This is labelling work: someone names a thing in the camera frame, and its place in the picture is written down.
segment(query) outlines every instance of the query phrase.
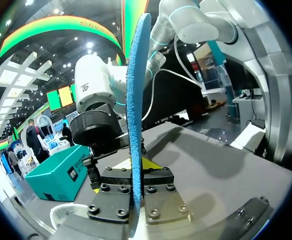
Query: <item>white robotic arm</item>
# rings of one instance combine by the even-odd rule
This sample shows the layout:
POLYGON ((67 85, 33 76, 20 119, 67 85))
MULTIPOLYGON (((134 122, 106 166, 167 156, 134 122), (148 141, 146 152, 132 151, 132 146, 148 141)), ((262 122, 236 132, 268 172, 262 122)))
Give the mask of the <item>white robotic arm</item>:
MULTIPOLYGON (((206 16, 191 0, 161 0, 150 35, 144 88, 166 61, 159 50, 175 36, 187 44, 212 40, 233 44, 238 32, 229 20, 206 16)), ((115 112, 125 114, 126 72, 126 66, 107 65, 96 55, 79 59, 75 67, 77 111, 108 103, 115 112)))

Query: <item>display screen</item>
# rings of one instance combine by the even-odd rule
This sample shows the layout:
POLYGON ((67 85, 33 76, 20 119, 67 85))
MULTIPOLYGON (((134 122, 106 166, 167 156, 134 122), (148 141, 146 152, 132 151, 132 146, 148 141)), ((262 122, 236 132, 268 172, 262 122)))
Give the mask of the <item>display screen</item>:
POLYGON ((33 21, 22 26, 9 35, 0 48, 0 65, 20 48, 36 42, 43 36, 54 35, 55 37, 64 37, 78 34, 95 34, 101 41, 106 42, 113 48, 125 63, 125 57, 121 46, 115 35, 92 20, 77 16, 50 16, 33 21))
POLYGON ((51 111, 61 108, 57 90, 47 93, 47 99, 51 111))
POLYGON ((71 92, 72 92, 72 95, 73 95, 73 97, 74 97, 74 100, 76 101, 75 84, 71 85, 70 88, 71 88, 71 92))
POLYGON ((60 88, 58 91, 59 91, 61 105, 63 107, 68 106, 68 105, 73 103, 72 98, 71 98, 71 94, 70 94, 69 86, 65 86, 63 88, 60 88))

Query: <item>teal box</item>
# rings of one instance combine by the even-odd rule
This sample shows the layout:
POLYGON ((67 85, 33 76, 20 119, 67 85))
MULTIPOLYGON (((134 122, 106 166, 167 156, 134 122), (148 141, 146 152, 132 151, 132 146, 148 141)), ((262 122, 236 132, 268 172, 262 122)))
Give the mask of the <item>teal box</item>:
POLYGON ((88 147, 72 146, 50 156, 25 179, 40 199, 72 202, 87 176, 82 159, 89 155, 88 147))

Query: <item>screw head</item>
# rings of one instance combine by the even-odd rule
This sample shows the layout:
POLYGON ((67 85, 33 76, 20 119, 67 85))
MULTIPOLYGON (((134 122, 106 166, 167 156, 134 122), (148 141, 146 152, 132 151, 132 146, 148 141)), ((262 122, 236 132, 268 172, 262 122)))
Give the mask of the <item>screw head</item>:
POLYGON ((128 217, 128 212, 125 209, 118 209, 116 214, 120 219, 125 219, 128 217))
POLYGON ((174 184, 170 183, 166 185, 166 190, 169 192, 173 192, 174 190, 176 190, 176 187, 174 184))
POLYGON ((120 190, 123 194, 126 194, 126 193, 129 192, 129 188, 128 188, 127 186, 125 186, 125 185, 121 185, 121 186, 119 187, 119 190, 120 190))
POLYGON ((238 216, 241 216, 241 215, 244 214, 244 213, 245 213, 245 211, 244 211, 243 208, 238 209, 238 211, 237 211, 237 215, 238 215, 238 216))
POLYGON ((250 219, 248 219, 247 225, 253 224, 254 223, 254 220, 255 219, 253 217, 251 217, 250 219))
POLYGON ((101 190, 102 190, 103 192, 107 192, 107 191, 110 190, 109 185, 106 184, 106 183, 103 183, 102 185, 100 185, 100 188, 101 188, 101 190))
POLYGON ((181 205, 180 207, 178 207, 179 212, 181 213, 187 213, 188 209, 186 207, 186 205, 181 205))
POLYGON ((160 213, 159 213, 159 211, 157 209, 153 209, 149 213, 149 218, 151 218, 151 219, 158 219, 159 216, 160 216, 160 213))
POLYGON ((265 201, 266 203, 269 203, 269 200, 265 196, 261 196, 260 199, 265 201))
POLYGON ((99 208, 96 207, 94 204, 92 204, 88 207, 88 211, 89 211, 89 213, 96 215, 99 213, 99 208))
POLYGON ((147 192, 150 194, 154 194, 157 191, 156 187, 153 185, 147 186, 147 192))

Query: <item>gray surface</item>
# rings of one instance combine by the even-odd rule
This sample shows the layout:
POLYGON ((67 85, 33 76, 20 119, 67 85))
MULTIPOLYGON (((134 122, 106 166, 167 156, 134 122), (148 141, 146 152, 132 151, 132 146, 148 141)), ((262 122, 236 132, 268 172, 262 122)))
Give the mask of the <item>gray surface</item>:
POLYGON ((240 113, 240 121, 241 121, 241 131, 243 131, 247 127, 247 122, 253 119, 266 120, 266 109, 265 102, 263 99, 257 99, 259 97, 256 96, 256 99, 251 100, 251 98, 235 98, 232 102, 238 104, 239 113, 240 113))
MULTIPOLYGON (((175 185, 198 229, 231 214, 250 198, 266 196, 275 209, 292 181, 292 172, 250 153, 225 146, 215 139, 165 123, 143 133, 146 149, 154 162, 171 168, 175 185)), ((127 159, 128 149, 99 161, 100 172, 127 159)), ((75 203, 89 205, 95 193, 86 179, 75 203)), ((28 209, 50 224, 49 211, 62 204, 34 199, 28 209)))

